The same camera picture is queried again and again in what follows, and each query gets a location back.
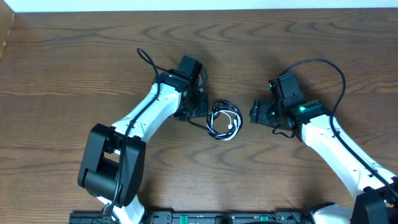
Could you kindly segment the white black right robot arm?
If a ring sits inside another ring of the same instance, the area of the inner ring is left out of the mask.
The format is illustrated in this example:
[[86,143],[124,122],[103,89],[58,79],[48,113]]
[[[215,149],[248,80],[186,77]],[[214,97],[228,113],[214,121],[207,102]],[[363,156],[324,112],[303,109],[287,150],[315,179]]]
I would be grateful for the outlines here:
[[307,101],[294,74],[269,80],[270,101],[255,100],[252,124],[275,135],[297,138],[317,152],[348,189],[353,208],[321,204],[302,213],[300,223],[397,223],[397,176],[356,144],[320,101]]

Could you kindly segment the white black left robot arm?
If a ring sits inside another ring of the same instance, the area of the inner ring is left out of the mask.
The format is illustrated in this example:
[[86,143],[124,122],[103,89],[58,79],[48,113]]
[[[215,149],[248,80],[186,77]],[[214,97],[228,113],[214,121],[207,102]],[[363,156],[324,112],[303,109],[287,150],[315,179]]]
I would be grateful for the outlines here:
[[137,193],[142,183],[146,144],[161,124],[205,117],[208,98],[202,90],[197,59],[183,56],[176,69],[156,72],[148,95],[111,126],[96,124],[88,135],[78,185],[100,200],[100,215],[117,223],[140,223],[145,208]]

